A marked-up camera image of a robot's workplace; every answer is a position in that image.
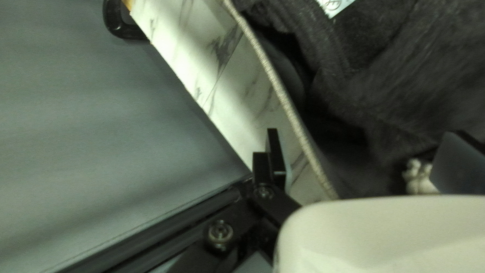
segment gray surface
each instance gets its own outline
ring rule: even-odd
[[[248,173],[101,1],[1,6],[0,272],[53,271]]]

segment marble texture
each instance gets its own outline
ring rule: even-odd
[[[338,196],[321,156],[247,22],[222,0],[132,0],[131,16],[187,91],[251,168],[277,128],[289,194],[302,204]]]

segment black metal frame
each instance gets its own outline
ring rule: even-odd
[[[178,255],[169,273],[230,273],[256,251],[272,264],[278,231],[300,206],[284,192],[276,129],[266,149],[253,153],[253,175],[58,273],[146,273]]]
[[[143,31],[135,24],[127,24],[121,16],[126,8],[121,0],[103,1],[103,20],[106,28],[114,36],[127,40],[148,40]]]

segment screw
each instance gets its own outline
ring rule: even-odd
[[[232,239],[234,231],[224,220],[217,220],[209,228],[209,240],[215,244],[226,243]]]
[[[275,192],[268,186],[259,186],[256,192],[259,197],[264,199],[271,199],[275,195]]]

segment printed label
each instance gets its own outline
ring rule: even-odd
[[[355,0],[317,0],[329,18],[337,15]]]

